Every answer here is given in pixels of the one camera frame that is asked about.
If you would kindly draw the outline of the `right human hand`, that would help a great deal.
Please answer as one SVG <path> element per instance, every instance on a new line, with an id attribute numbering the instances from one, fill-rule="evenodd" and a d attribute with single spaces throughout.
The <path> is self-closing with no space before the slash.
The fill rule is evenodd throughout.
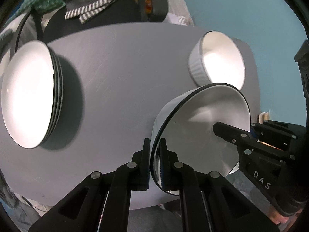
<path id="1" fill-rule="evenodd" d="M 276 225 L 284 224 L 284 225 L 293 225 L 294 222 L 299 217 L 302 210 L 299 210 L 297 213 L 295 213 L 293 216 L 283 216 L 281 215 L 272 205 L 270 205 L 267 217 L 274 222 Z"/>

